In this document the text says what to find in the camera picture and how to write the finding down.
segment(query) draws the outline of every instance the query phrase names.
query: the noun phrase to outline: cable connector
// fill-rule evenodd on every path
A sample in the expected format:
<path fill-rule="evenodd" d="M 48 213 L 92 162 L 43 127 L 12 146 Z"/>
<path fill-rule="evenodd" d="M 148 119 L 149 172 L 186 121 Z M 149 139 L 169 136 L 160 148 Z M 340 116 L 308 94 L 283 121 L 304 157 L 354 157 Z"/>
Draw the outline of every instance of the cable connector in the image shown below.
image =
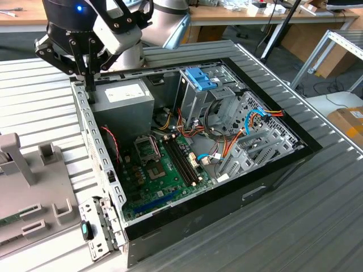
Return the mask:
<path fill-rule="evenodd" d="M 264 115 L 261 117 L 261 120 L 268 123 L 271 119 L 271 115 Z"/>
<path fill-rule="evenodd" d="M 264 115 L 263 116 L 271 116 L 271 114 L 270 113 L 267 113 L 267 112 L 265 112 L 265 110 L 262 108 L 262 107 L 260 107 L 260 106 L 258 106 L 257 107 L 257 109 L 259 110 L 259 111 L 261 111 Z"/>
<path fill-rule="evenodd" d="M 170 110 L 168 109 L 168 108 L 163 108 L 163 111 L 165 111 L 167 114 L 169 114 L 170 113 Z"/>
<path fill-rule="evenodd" d="M 204 158 L 202 158 L 202 159 L 200 160 L 200 162 L 201 162 L 201 164 L 203 164 L 203 165 L 208 165 L 208 164 L 210 164 L 210 160 L 209 160 L 209 158 L 208 158 L 208 157 L 204 157 Z"/>
<path fill-rule="evenodd" d="M 193 126 L 195 126 L 195 127 L 199 126 L 199 120 L 198 119 L 193 120 Z"/>

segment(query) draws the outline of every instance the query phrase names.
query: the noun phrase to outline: wooden desk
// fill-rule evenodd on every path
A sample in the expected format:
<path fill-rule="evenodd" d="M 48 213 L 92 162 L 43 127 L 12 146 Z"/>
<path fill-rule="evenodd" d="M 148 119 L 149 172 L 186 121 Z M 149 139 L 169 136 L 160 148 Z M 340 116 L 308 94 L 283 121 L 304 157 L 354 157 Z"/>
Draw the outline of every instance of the wooden desk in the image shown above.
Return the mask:
<path fill-rule="evenodd" d="M 47 17 L 41 0 L 1 0 L 0 9 L 22 7 L 24 11 L 12 11 L 18 17 L 0 14 L 0 32 L 45 31 Z"/>
<path fill-rule="evenodd" d="M 0 14 L 0 33 L 1 32 L 33 32 L 33 31 L 45 31 L 47 24 L 47 17 L 43 9 L 41 0 L 2 0 L 0 3 L 0 9 L 10 9 L 14 7 L 22 7 L 25 11 L 14 12 L 18 17 L 11 17 L 5 14 Z M 196 41 L 195 37 L 198 37 L 200 26 L 229 26 L 229 25 L 243 25 L 243 24 L 267 24 L 269 21 L 269 15 L 257 15 L 249 16 L 246 10 L 242 11 L 229 11 L 224 7 L 191 7 L 192 23 L 189 28 L 186 37 L 189 42 Z M 277 24 L 277 27 L 272 33 L 264 54 L 268 51 L 273 41 L 276 39 L 277 33 L 282 26 L 282 22 L 286 18 L 286 14 L 274 15 L 271 23 Z M 358 15 L 351 11 L 345 12 L 345 14 L 337 14 L 336 16 L 312 16 L 306 12 L 296 13 L 291 18 L 291 24 L 301 23 L 332 23 L 332 22 L 344 22 L 341 29 L 346 30 L 358 18 Z M 190 39 L 190 33 L 193 32 L 194 39 Z"/>
<path fill-rule="evenodd" d="M 247 10 L 230 11 L 224 7 L 190 7 L 192 15 L 193 26 L 225 26 L 232 24 L 265 24 L 268 22 L 270 15 L 257 14 L 256 16 L 249 16 Z M 280 24 L 286 18 L 288 11 L 285 14 L 274 15 L 271 23 Z M 291 18 L 292 24 L 298 23 L 329 23 L 329 22 L 344 22 L 349 19 L 356 19 L 358 15 L 346 11 L 345 16 L 343 14 L 337 14 L 336 16 L 321 16 L 316 17 L 307 12 L 295 13 Z"/>

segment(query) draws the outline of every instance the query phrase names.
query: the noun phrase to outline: cable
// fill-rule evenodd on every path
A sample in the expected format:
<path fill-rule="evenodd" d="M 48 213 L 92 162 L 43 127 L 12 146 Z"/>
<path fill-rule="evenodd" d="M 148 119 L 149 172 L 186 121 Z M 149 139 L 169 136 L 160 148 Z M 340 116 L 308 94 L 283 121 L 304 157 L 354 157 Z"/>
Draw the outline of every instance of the cable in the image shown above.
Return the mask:
<path fill-rule="evenodd" d="M 255 118 L 256 115 L 257 115 L 257 113 L 254 113 L 254 115 L 252 115 L 251 122 L 250 122 L 250 126 L 253 126 L 253 124 L 254 124 L 254 118 Z"/>
<path fill-rule="evenodd" d="M 335 90 L 336 92 L 343 92 L 344 91 L 344 85 L 342 83 L 341 84 L 341 89 L 339 88 L 337 81 L 337 77 L 335 78 L 335 80 L 333 82 L 319 82 L 313 85 L 313 89 L 314 91 L 318 94 L 318 95 L 325 95 L 326 100 L 328 100 L 329 102 L 333 103 L 334 105 L 338 106 L 338 107 L 345 107 L 348 108 L 346 105 L 344 104 L 337 104 L 335 102 L 333 102 L 332 100 L 329 99 L 328 94 L 327 93 L 323 93 L 321 94 L 320 92 L 318 92 L 318 90 L 315 88 L 317 85 L 321 85 L 321 84 L 329 84 L 329 86 L 327 87 L 327 90 L 331 93 L 334 94 L 335 92 L 331 92 L 331 90 Z"/>
<path fill-rule="evenodd" d="M 211 109 L 215 109 L 219 103 L 221 102 L 221 100 L 216 100 L 214 99 L 214 101 L 209 105 L 209 107 L 206 109 L 205 113 L 204 113 L 204 131 L 205 133 L 207 133 L 207 135 L 209 136 L 210 139 L 216 141 L 216 142 L 225 142 L 226 145 L 226 141 L 227 140 L 231 140 L 233 139 L 236 134 L 230 134 L 228 136 L 225 136 L 222 132 L 216 130 L 216 129 L 211 129 L 208 125 L 208 117 L 209 117 L 209 113 L 212 112 Z M 218 133 L 220 133 L 220 135 L 215 135 L 213 134 L 213 131 L 216 131 Z"/>
<path fill-rule="evenodd" d="M 303 96 L 304 98 L 306 98 L 304 84 L 300 83 L 296 87 L 296 91 L 297 91 L 298 94 L 300 94 L 301 96 Z"/>
<path fill-rule="evenodd" d="M 214 156 L 217 153 L 219 147 L 220 147 L 220 143 L 215 142 L 214 146 L 212 146 L 212 148 L 209 150 L 208 154 L 211 156 Z"/>
<path fill-rule="evenodd" d="M 216 131 L 216 132 L 218 132 L 219 134 L 221 134 L 222 136 L 223 136 L 223 150 L 222 150 L 222 156 L 223 156 L 223 154 L 224 154 L 224 152 L 225 152 L 225 149 L 226 149 L 226 147 L 227 147 L 227 137 L 224 135 L 224 133 L 223 132 L 221 132 L 221 131 L 219 131 L 219 130 L 217 130 L 217 129 L 214 129 L 214 131 Z"/>
<path fill-rule="evenodd" d="M 268 113 L 282 113 L 282 110 L 263 110 L 264 112 L 268 112 Z"/>
<path fill-rule="evenodd" d="M 272 10 L 272 13 L 271 13 L 271 16 L 270 16 L 270 19 L 269 19 L 269 21 L 268 21 L 268 23 L 267 23 L 267 27 L 270 25 L 270 22 L 271 22 L 271 20 L 272 20 L 272 17 L 273 17 L 273 14 L 275 13 L 275 9 L 276 9 L 276 6 L 277 6 L 277 1 L 275 2 L 275 5 L 273 6 L 273 10 Z M 262 42 L 268 37 L 268 34 L 269 34 L 269 32 L 267 33 L 267 35 L 265 35 L 260 41 L 259 41 L 259 43 L 257 44 L 257 46 L 256 46 L 256 48 L 255 48 L 255 51 L 254 51 L 254 55 L 256 55 L 256 52 L 257 52 L 257 49 L 258 49 L 258 47 L 262 44 Z"/>
<path fill-rule="evenodd" d="M 197 135 L 199 132 L 204 131 L 204 127 L 203 126 L 197 126 L 195 127 L 197 130 L 194 131 L 194 129 L 190 130 L 190 131 L 185 131 L 184 130 L 184 125 L 183 125 L 183 117 L 182 117 L 182 112 L 180 111 L 180 109 L 178 109 L 178 122 L 176 123 L 176 129 L 186 138 L 192 138 L 195 135 Z"/>
<path fill-rule="evenodd" d="M 169 127 L 170 118 L 171 118 L 171 113 L 168 114 L 168 119 L 166 120 L 165 125 L 163 125 L 162 127 L 159 127 L 159 130 L 164 130 L 164 129 L 167 129 Z"/>
<path fill-rule="evenodd" d="M 210 157 L 210 158 L 217 159 L 217 160 L 224 160 L 223 158 L 217 158 L 217 157 L 211 156 L 209 154 L 201 154 L 198 156 L 197 160 L 201 160 L 204 157 Z"/>
<path fill-rule="evenodd" d="M 115 143 L 115 147 L 116 147 L 116 161 L 117 161 L 117 164 L 119 164 L 120 162 L 119 162 L 119 155 L 120 155 L 120 153 L 119 153 L 119 146 L 117 145 L 117 141 L 116 141 L 116 138 L 115 138 L 115 136 L 112 134 L 112 132 L 108 129 L 108 128 L 106 128 L 106 127 L 104 127 L 104 126 L 102 126 L 101 127 L 102 129 L 104 129 L 105 131 L 107 131 L 107 133 L 109 134 L 109 135 L 111 135 L 111 137 L 112 137 L 112 139 L 113 139 L 113 142 Z"/>
<path fill-rule="evenodd" d="M 263 112 L 261 112 L 261 111 L 259 111 L 259 110 L 257 110 L 257 109 L 253 109 L 253 110 L 250 110 L 248 113 L 247 113 L 247 116 L 246 116 L 246 119 L 244 120 L 244 128 L 245 128 L 245 130 L 246 130 L 246 134 L 247 135 L 249 135 L 250 134 L 250 130 L 249 130 L 249 128 L 248 128 L 248 122 L 249 122 L 249 120 L 250 120 L 250 116 L 251 116 L 251 114 L 252 113 L 257 113 L 257 114 L 259 114 L 259 115 L 261 115 L 261 116 L 264 116 L 265 114 L 263 113 Z"/>
<path fill-rule="evenodd" d="M 149 0 L 149 11 L 146 13 L 150 19 L 153 16 L 154 13 L 154 0 Z"/>
<path fill-rule="evenodd" d="M 227 154 L 231 151 L 232 146 L 234 145 L 234 143 L 237 141 L 238 137 L 239 137 L 241 134 L 242 134 L 242 131 L 239 131 L 239 132 L 237 133 L 237 135 L 233 138 L 233 140 L 232 140 L 232 141 L 230 142 L 230 144 L 228 145 L 228 148 L 227 148 L 227 150 L 225 151 L 225 154 L 223 154 L 223 158 L 224 158 L 225 156 L 227 156 Z"/>

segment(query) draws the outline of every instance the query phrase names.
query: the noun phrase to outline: metal table surface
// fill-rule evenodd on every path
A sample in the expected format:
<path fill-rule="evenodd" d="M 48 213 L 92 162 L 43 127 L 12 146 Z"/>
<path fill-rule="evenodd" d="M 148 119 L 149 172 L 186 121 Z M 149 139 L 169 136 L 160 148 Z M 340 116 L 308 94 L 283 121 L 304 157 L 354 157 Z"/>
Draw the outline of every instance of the metal table surface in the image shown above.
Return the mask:
<path fill-rule="evenodd" d="M 277 191 L 223 218 L 131 271 L 360 271 L 363 151 L 296 92 L 231 41 L 147 48 L 150 66 L 230 57 L 324 149 Z M 66 75 L 39 59 L 0 63 L 0 132 L 22 153 L 61 147 L 78 202 L 100 190 L 87 157 Z M 78 226 L 0 261 L 0 271 L 123 271 L 114 254 L 92 263 Z"/>

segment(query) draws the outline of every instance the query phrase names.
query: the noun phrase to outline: metal stand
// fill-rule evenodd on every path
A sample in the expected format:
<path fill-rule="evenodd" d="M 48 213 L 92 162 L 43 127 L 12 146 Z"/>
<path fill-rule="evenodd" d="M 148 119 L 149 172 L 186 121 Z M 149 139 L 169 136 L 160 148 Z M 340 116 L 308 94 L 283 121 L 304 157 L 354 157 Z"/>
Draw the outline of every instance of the metal stand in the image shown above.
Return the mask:
<path fill-rule="evenodd" d="M 317 56 L 322 52 L 328 41 L 332 42 L 323 52 L 317 63 L 312 69 L 309 69 L 312 62 L 317 58 Z M 333 48 L 335 44 L 339 44 L 356 57 L 363 60 L 363 31 L 361 30 L 328 30 L 323 38 L 320 40 L 319 44 L 316 46 L 310 57 L 307 59 L 305 64 L 300 69 L 299 73 L 296 75 L 294 80 L 291 82 L 291 88 L 295 89 L 303 75 L 308 71 L 310 73 L 314 73 L 319 66 L 322 64 L 324 59 L 328 56 L 329 52 Z M 348 92 L 352 92 L 359 84 L 363 81 L 363 76 L 361 76 L 356 83 L 353 84 L 351 88 L 349 88 Z"/>
<path fill-rule="evenodd" d="M 273 33 L 273 35 L 272 35 L 272 37 L 270 39 L 270 41 L 272 40 L 271 45 L 270 45 L 270 42 L 269 42 L 269 44 L 267 46 L 267 48 L 268 48 L 267 52 L 264 52 L 263 55 L 262 55 L 262 57 L 261 57 L 261 62 L 262 63 L 266 63 L 267 62 L 267 59 L 270 56 L 273 48 L 275 47 L 278 38 L 281 36 L 282 32 L 285 30 L 285 28 L 289 24 L 290 19 L 294 15 L 295 10 L 299 6 L 300 2 L 301 2 L 301 0 L 296 0 L 295 1 L 293 7 L 290 9 L 290 12 L 287 15 L 286 19 L 284 20 L 284 22 L 281 25 L 278 25 L 276 27 L 276 29 L 278 30 L 278 32 L 276 33 L 276 30 L 274 31 L 274 33 Z"/>

